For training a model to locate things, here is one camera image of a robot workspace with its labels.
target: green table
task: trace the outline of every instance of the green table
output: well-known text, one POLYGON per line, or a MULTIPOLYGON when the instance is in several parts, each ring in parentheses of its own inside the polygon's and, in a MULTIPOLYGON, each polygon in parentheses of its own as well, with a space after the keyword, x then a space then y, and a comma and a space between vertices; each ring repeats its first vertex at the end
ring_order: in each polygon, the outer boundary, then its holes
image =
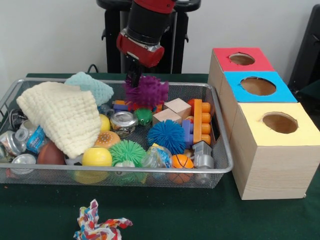
MULTIPOLYGON (((67 78, 70 74, 29 74, 67 78)), ((123 74, 93 74, 123 80, 123 74)), ((206 82, 205 74, 158 75, 164 80, 206 82)), ((100 221, 125 217, 124 240, 320 239, 320 172, 305 199, 242 201, 231 173, 214 189, 0 185, 1 240, 72 239, 79 207, 99 203, 100 221)))

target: cream towel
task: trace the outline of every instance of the cream towel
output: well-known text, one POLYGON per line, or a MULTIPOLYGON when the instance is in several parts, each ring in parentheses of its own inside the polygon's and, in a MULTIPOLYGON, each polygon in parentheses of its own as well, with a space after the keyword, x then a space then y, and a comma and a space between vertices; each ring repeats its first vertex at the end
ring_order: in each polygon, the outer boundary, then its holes
POLYGON ((16 100, 35 126, 69 158, 74 159, 92 147, 101 121, 95 98, 79 86, 43 82, 27 89, 16 100))

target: metal wire basket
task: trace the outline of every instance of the metal wire basket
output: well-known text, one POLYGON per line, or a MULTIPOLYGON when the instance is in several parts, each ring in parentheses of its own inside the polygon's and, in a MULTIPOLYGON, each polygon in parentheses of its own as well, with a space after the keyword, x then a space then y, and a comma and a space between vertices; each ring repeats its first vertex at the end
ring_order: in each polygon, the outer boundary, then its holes
MULTIPOLYGON (((11 130, 9 112, 18 108, 16 103, 23 91, 42 82, 61 82, 64 79, 25 78, 14 82, 0 101, 0 134, 11 130)), ((124 82, 103 80, 114 90, 110 100, 125 99, 124 82)), ((227 139, 226 129, 216 90, 208 84, 174 83, 169 85, 168 100, 181 98, 202 99, 212 106, 212 126, 218 135, 212 138, 212 157, 214 169, 178 169, 178 168, 132 168, 132 167, 95 167, 77 165, 42 165, 42 164, 0 164, 0 183, 3 184, 50 184, 50 185, 99 185, 99 186, 141 186, 169 188, 214 188, 224 173, 233 168, 233 159, 227 139), (12 175, 10 169, 32 169, 25 175, 12 175)), ((138 126, 127 139, 139 143, 148 149, 147 133, 150 127, 138 126)))

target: purple toy block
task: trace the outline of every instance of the purple toy block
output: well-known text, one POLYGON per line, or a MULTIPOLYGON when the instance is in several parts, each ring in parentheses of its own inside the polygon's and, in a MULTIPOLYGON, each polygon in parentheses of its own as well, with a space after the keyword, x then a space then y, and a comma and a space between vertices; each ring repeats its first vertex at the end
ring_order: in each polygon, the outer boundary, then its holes
POLYGON ((116 113, 118 112, 128 112, 128 105, 114 104, 113 109, 116 113))
POLYGON ((183 120, 182 128, 184 129, 184 141, 186 148, 190 149, 194 144, 194 125, 189 120, 183 120))

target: yellow box top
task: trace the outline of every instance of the yellow box top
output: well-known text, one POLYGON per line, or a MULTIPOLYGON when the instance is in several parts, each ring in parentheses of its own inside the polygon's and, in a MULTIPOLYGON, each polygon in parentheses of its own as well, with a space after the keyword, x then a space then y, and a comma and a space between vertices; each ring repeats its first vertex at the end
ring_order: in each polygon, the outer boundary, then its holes
POLYGON ((239 103, 239 107, 258 146, 320 146, 320 131, 300 103, 239 103))

